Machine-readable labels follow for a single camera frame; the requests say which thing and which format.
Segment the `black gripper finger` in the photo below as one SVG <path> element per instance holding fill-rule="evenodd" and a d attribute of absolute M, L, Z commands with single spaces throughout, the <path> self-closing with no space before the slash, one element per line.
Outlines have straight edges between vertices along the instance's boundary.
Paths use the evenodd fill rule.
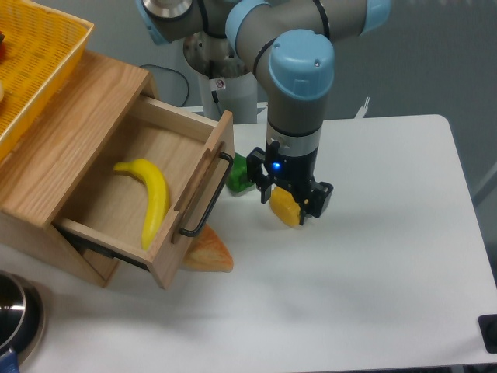
<path fill-rule="evenodd" d="M 265 204 L 271 196 L 272 180 L 263 174 L 266 153 L 261 148 L 254 148 L 246 157 L 247 177 L 256 185 L 261 194 L 261 203 Z"/>
<path fill-rule="evenodd" d="M 327 182 L 310 180 L 298 195 L 301 209 L 299 225 L 303 225 L 307 217 L 320 218 L 330 201 L 334 186 Z"/>

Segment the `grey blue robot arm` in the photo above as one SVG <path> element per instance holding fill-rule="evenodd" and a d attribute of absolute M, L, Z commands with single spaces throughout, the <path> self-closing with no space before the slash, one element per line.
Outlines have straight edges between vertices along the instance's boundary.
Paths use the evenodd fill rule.
<path fill-rule="evenodd" d="M 231 83 L 251 75 L 268 96 L 266 145 L 250 152 L 247 177 L 270 199 L 289 192 L 299 218 L 317 218 L 332 195 L 314 168 L 334 80 L 333 44 L 383 25 L 389 1 L 139 1 L 156 44 L 183 42 L 187 64 Z"/>

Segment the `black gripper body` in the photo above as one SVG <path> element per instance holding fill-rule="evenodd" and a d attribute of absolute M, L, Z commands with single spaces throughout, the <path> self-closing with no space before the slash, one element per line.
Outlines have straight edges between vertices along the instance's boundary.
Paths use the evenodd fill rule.
<path fill-rule="evenodd" d="M 314 178 L 320 134 L 289 136 L 266 135 L 264 196 L 271 196 L 273 184 L 289 191 L 293 197 L 321 196 L 321 184 Z"/>

